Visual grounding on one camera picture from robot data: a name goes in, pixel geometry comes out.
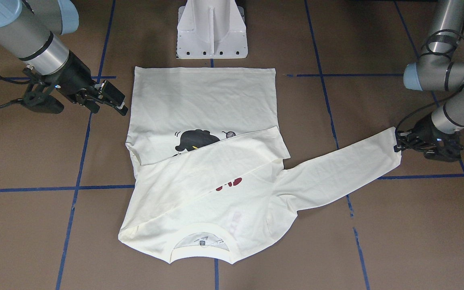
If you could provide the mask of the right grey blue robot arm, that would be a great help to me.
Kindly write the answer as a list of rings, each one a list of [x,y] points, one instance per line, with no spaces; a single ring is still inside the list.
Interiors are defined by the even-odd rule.
[[[25,64],[27,81],[19,104],[38,113],[59,114],[64,106],[52,96],[57,90],[72,104],[97,113],[101,104],[125,116],[125,96],[109,81],[98,83],[90,69],[59,38],[79,27],[79,13],[70,0],[0,0],[0,46]],[[13,84],[18,81],[2,77]]]

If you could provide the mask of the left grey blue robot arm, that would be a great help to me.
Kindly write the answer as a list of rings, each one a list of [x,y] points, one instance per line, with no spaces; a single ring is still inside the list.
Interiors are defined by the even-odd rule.
[[[418,91],[448,91],[444,104],[407,131],[396,128],[394,151],[414,150],[429,160],[460,160],[464,128],[464,0],[440,0],[417,62],[407,65],[404,85]]]

